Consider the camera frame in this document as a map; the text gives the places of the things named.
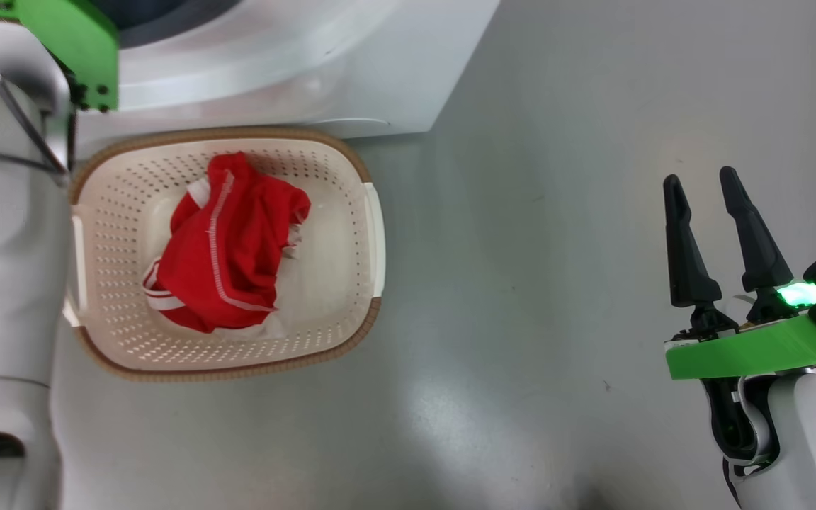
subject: laundry basket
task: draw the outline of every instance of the laundry basket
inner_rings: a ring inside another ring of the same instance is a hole
[[[217,154],[243,152],[258,171],[304,190],[312,205],[276,288],[284,338],[230,339],[150,309],[142,276],[169,240],[186,185]],[[123,142],[78,173],[70,199],[77,285],[65,315],[87,351],[132,380],[217,380],[278,372],[349,352],[373,326],[385,283],[385,233],[365,166],[319,132],[194,130]]]

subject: red clothing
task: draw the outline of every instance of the red clothing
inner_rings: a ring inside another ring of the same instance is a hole
[[[276,302],[276,271],[304,191],[255,171],[243,152],[216,156],[172,214],[169,244],[145,276],[150,306],[210,333],[261,324]]]

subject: glowing green led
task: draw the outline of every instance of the glowing green led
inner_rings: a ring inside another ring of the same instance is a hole
[[[779,288],[777,293],[780,293],[783,301],[785,301],[791,307],[809,307],[816,303],[816,285],[813,283],[798,281],[783,288]]]

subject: white washing machine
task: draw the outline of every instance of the white washing machine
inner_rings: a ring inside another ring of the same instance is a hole
[[[79,113],[75,155],[169,130],[424,132],[499,0],[99,0],[119,26],[119,109]]]

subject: gray floor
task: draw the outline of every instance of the gray floor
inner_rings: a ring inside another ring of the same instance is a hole
[[[816,2],[507,0],[431,132],[354,145],[387,228],[372,334],[192,385],[62,339],[65,508],[735,508],[703,392],[664,365],[689,311],[660,183],[726,296],[723,164],[793,271],[816,259]]]

